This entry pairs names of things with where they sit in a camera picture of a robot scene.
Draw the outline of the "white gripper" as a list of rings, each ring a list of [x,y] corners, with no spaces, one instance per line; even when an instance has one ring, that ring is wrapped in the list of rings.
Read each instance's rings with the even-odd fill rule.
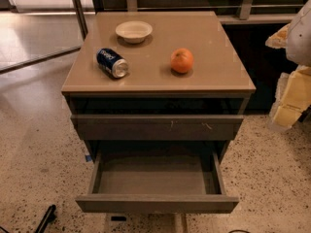
[[[265,45],[286,48],[287,58],[299,65],[290,74],[281,74],[269,113],[273,130],[288,130],[311,105],[311,7],[304,6],[290,24],[269,36]]]

